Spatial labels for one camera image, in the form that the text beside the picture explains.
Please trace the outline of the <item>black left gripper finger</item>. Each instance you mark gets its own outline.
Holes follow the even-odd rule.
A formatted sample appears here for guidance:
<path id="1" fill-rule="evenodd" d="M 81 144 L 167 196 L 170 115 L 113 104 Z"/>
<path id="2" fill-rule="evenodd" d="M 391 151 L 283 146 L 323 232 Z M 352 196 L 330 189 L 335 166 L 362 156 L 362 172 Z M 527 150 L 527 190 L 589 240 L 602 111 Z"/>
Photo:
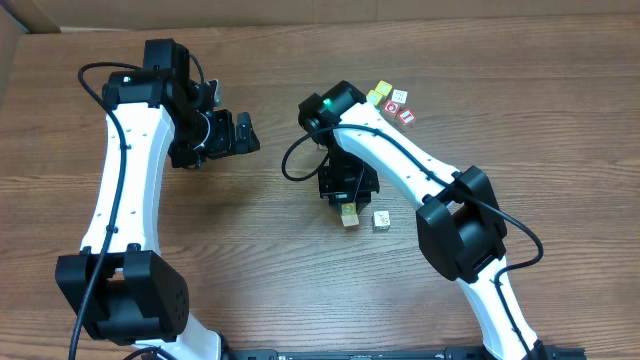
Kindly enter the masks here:
<path id="1" fill-rule="evenodd" d="M 260 149 L 260 141 L 247 112 L 237 115 L 235 147 L 237 154 L 248 154 Z"/>
<path id="2" fill-rule="evenodd" d="M 202 158 L 200 154 L 195 150 L 185 150 L 172 152 L 172 167 L 183 169 L 200 169 L 202 166 Z"/>

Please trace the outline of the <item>yellow G letter block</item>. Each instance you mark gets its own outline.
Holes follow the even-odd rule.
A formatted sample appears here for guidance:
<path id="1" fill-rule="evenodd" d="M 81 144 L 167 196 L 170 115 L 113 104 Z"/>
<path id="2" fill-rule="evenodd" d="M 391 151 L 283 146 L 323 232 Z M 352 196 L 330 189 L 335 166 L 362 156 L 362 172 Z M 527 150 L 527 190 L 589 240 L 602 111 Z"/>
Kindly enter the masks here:
<path id="1" fill-rule="evenodd" d="M 356 226 L 359 224 L 357 204 L 355 202 L 342 203 L 340 205 L 340 217 L 344 227 Z"/>

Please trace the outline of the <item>yellow S letter block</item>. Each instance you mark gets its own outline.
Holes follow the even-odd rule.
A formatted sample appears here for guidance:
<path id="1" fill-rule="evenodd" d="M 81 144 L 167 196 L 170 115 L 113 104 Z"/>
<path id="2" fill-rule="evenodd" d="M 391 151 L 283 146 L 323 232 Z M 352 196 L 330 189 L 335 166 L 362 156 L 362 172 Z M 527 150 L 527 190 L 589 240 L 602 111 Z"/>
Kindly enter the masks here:
<path id="1" fill-rule="evenodd" d="M 384 231 L 391 227 L 390 214 L 386 210 L 375 211 L 372 215 L 372 221 L 375 231 Z"/>

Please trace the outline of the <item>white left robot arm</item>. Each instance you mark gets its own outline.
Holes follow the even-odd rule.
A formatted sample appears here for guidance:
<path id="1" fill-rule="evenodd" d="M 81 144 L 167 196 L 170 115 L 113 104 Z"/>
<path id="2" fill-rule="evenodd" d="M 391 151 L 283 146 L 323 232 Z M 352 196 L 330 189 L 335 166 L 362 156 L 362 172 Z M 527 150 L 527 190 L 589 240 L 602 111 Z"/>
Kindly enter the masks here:
<path id="1" fill-rule="evenodd" d="M 68 354 L 87 334 L 143 359 L 228 359 L 222 335 L 190 310 L 184 277 L 161 255 L 158 214 L 166 166 L 255 152 L 247 113 L 221 107 L 220 85 L 172 39 L 146 42 L 141 65 L 112 63 L 93 99 L 105 111 L 107 148 L 96 207 L 79 251 L 57 260 L 55 280 L 75 312 Z"/>

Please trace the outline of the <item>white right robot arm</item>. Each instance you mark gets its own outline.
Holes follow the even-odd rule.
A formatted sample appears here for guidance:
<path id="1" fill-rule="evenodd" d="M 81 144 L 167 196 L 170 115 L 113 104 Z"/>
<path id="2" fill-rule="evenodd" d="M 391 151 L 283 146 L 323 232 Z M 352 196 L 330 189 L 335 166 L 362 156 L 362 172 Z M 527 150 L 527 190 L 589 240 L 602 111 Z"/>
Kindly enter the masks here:
<path id="1" fill-rule="evenodd" d="M 495 359 L 543 359 L 545 348 L 527 324 L 512 290 L 509 272 L 530 267 L 544 253 L 511 264 L 504 239 L 508 224 L 533 232 L 499 209 L 488 176 L 475 166 L 461 172 L 424 152 L 394 128 L 364 94 L 341 81 L 298 106 L 308 138 L 359 159 L 389 181 L 415 210 L 419 248 L 444 278 L 459 284 Z"/>

